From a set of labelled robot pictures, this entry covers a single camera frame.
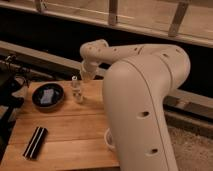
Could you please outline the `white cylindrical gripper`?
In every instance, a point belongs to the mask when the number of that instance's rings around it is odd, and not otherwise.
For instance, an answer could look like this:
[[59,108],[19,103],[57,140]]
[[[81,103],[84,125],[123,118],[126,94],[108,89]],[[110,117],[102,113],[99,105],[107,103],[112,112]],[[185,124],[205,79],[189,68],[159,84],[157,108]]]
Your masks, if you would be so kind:
[[96,62],[83,60],[81,63],[80,75],[84,82],[93,80],[97,74],[98,65]]

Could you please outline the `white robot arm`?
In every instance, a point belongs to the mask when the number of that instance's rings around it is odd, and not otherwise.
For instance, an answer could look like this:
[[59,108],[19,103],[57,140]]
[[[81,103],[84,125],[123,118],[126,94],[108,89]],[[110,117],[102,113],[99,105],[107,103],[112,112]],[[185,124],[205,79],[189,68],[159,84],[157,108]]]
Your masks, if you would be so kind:
[[121,171],[178,171],[163,110],[164,98],[190,72],[177,45],[110,46],[96,40],[80,47],[83,80],[107,63],[103,103]]

